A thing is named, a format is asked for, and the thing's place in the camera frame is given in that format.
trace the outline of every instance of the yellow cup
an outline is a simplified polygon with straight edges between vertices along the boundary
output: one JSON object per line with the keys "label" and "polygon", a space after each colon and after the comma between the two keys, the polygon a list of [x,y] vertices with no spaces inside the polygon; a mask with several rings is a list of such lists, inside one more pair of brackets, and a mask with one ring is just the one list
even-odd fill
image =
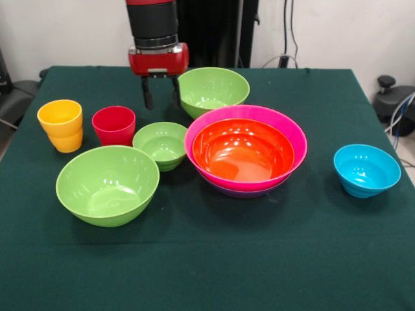
{"label": "yellow cup", "polygon": [[60,152],[74,152],[82,144],[82,107],[69,99],[43,105],[38,120],[49,140]]}

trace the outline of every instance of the pink bowl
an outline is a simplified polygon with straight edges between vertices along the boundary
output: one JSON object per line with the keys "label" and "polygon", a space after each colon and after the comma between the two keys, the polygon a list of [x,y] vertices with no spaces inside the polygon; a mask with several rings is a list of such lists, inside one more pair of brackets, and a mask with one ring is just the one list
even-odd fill
{"label": "pink bowl", "polygon": [[[192,151],[193,140],[197,134],[209,124],[225,119],[234,118],[261,121],[275,127],[282,134],[284,134],[289,139],[292,147],[294,148],[294,164],[292,168],[283,175],[266,181],[243,183],[219,178],[200,167],[196,163]],[[303,130],[298,126],[298,124],[296,124],[292,119],[288,118],[288,116],[276,110],[253,105],[228,106],[215,109],[205,113],[204,115],[201,115],[199,118],[193,121],[187,130],[184,145],[188,158],[198,169],[198,171],[204,177],[206,177],[207,180],[220,187],[237,191],[265,190],[280,184],[288,175],[294,172],[301,165],[305,159],[305,155],[307,154],[307,138],[305,137]]]}

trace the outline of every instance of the bowl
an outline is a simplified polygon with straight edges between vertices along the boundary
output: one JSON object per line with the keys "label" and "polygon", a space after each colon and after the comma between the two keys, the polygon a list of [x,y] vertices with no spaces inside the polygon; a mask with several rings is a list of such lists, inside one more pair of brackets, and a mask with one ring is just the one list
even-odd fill
{"label": "bowl", "polygon": [[242,182],[276,178],[294,162],[294,150],[280,131],[250,119],[206,126],[193,141],[193,156],[207,172]]}
{"label": "bowl", "polygon": [[227,189],[227,188],[215,185],[214,183],[212,183],[210,180],[208,180],[202,174],[201,174],[201,176],[204,180],[206,180],[218,192],[220,192],[220,193],[222,193],[226,196],[230,196],[232,198],[237,198],[237,199],[252,199],[252,198],[258,198],[260,196],[264,196],[267,193],[273,191],[275,188],[279,187],[289,177],[289,175],[288,175],[281,183],[279,183],[278,185],[272,186],[271,188],[268,188],[268,189],[257,190],[257,191],[238,191],[238,190],[231,190],[231,189]]}
{"label": "bowl", "polygon": [[349,144],[334,156],[334,165],[344,190],[356,198],[369,198],[401,178],[397,161],[385,151],[367,144]]}
{"label": "bowl", "polygon": [[150,203],[160,173],[146,153],[127,146],[105,146],[76,156],[56,180],[60,203],[79,219],[117,227]]}
{"label": "bowl", "polygon": [[[192,145],[197,134],[203,130],[206,126],[225,119],[252,119],[271,125],[279,130],[290,141],[292,148],[294,149],[294,163],[291,169],[281,176],[272,178],[266,181],[260,181],[255,183],[244,183],[239,181],[232,181],[215,176],[208,171],[204,170],[193,157]],[[198,169],[199,173],[203,174],[208,180],[214,184],[231,190],[237,191],[257,191],[269,189],[273,186],[281,183],[288,175],[292,174],[304,161],[307,154],[307,138],[303,130],[288,116],[261,106],[253,105],[241,105],[230,106],[212,110],[208,113],[197,118],[190,125],[186,132],[185,139],[185,151],[192,162],[192,164]]]}
{"label": "bowl", "polygon": [[171,122],[144,126],[132,141],[134,148],[144,151],[157,163],[160,172],[175,169],[184,159],[184,135],[187,128]]}
{"label": "bowl", "polygon": [[178,81],[182,107],[194,119],[213,109],[242,104],[250,91],[239,73],[217,67],[190,70]]}

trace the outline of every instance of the blue bowl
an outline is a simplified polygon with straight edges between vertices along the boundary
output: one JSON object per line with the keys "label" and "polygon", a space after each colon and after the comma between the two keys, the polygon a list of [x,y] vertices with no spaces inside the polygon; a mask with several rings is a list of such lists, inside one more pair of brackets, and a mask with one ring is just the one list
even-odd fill
{"label": "blue bowl", "polygon": [[344,189],[356,198],[369,198],[394,186],[401,168],[385,151],[366,144],[349,144],[334,157]]}

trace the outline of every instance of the green bowl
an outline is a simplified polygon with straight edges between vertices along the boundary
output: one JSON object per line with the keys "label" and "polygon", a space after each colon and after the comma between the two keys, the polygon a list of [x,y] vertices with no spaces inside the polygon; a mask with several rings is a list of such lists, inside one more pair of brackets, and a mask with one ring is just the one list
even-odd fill
{"label": "green bowl", "polygon": [[156,163],[127,146],[91,149],[59,173],[56,194],[79,219],[101,227],[130,222],[150,203],[160,179]]}
{"label": "green bowl", "polygon": [[218,67],[193,69],[178,80],[182,107],[194,119],[216,108],[242,104],[250,91],[243,76]]}
{"label": "green bowl", "polygon": [[175,169],[184,159],[184,135],[187,128],[171,122],[144,126],[133,138],[134,148],[144,151],[158,165],[160,172]]}

